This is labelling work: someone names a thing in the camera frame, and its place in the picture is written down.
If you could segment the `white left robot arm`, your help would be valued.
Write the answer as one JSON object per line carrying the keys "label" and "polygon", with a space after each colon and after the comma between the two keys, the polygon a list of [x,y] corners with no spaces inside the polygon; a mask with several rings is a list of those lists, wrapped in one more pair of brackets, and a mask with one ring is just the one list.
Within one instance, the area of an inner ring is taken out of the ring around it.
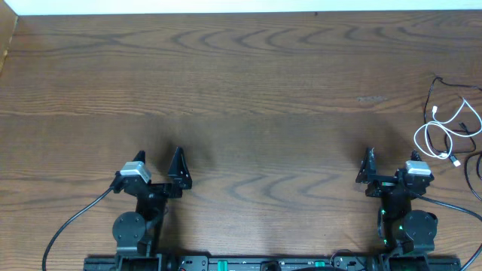
{"label": "white left robot arm", "polygon": [[114,270],[177,270],[178,260],[169,252],[159,252],[158,243],[169,199],[182,197],[192,188],[192,178],[184,150],[177,147],[168,170],[169,183],[154,184],[145,162],[145,152],[115,173],[110,185],[114,193],[136,198],[136,210],[124,212],[114,222],[112,234],[117,243]]}

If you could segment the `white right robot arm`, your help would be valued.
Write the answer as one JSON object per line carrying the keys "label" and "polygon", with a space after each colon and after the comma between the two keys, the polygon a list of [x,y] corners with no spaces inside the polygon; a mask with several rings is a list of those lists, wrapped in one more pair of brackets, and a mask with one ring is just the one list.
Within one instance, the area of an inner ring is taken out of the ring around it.
{"label": "white right robot arm", "polygon": [[377,232],[386,250],[367,259],[368,270],[428,270],[427,254],[435,249],[438,218],[412,209],[412,201],[434,180],[428,163],[413,151],[394,175],[380,175],[373,148],[367,148],[356,177],[367,185],[365,195],[379,198]]}

